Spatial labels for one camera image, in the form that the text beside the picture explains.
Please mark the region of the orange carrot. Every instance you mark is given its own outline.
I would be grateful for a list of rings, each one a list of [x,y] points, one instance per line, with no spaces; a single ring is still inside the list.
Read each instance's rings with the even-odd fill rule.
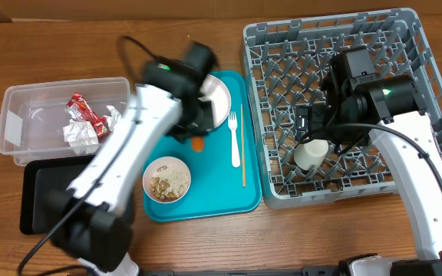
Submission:
[[[195,136],[191,139],[191,148],[194,152],[200,153],[205,147],[204,138],[201,136]]]

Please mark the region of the white plastic cup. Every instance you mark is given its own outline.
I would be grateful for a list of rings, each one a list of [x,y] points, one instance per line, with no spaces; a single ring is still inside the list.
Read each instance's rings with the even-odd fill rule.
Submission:
[[[299,144],[293,153],[295,164],[303,170],[320,167],[328,153],[326,140],[313,140],[305,144]]]

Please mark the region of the bowl with nuts and crumbs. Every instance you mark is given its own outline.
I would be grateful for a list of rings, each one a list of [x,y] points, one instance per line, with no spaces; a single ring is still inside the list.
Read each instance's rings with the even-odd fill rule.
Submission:
[[[187,165],[172,156],[154,160],[143,171],[143,190],[155,202],[179,201],[190,188],[192,178]]]

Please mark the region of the white napkin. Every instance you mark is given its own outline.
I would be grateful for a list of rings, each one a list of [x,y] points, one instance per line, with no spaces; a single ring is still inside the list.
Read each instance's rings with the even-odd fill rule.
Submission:
[[[110,116],[104,117],[110,131],[114,131],[115,126],[122,120],[122,115],[114,106],[107,105],[107,109],[110,112]]]
[[[70,120],[63,127],[64,141],[77,155],[93,154],[99,148],[97,134],[89,121]]]

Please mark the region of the red snack wrapper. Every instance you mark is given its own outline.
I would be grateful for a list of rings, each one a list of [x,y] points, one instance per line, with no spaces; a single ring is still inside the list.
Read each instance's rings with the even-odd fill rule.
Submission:
[[[110,130],[105,117],[99,117],[80,94],[74,94],[67,103],[67,111],[72,120],[89,122],[100,139],[109,134]]]

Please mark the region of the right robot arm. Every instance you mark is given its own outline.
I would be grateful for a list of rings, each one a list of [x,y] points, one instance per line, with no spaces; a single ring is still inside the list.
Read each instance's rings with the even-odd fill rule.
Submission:
[[[343,50],[320,83],[325,103],[297,110],[300,145],[374,144],[391,172],[413,230],[416,258],[375,253],[341,260],[335,275],[442,275],[442,159],[422,94],[408,75],[383,78],[366,47]]]

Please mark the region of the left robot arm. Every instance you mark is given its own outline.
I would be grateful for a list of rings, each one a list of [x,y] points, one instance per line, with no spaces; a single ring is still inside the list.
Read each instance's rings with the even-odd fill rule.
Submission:
[[[128,254],[133,236],[124,218],[148,156],[163,136],[183,142],[214,128],[201,87],[216,55],[193,42],[181,60],[159,55],[146,63],[137,97],[82,173],[44,198],[50,230],[45,241],[79,260],[86,275],[137,275]]]

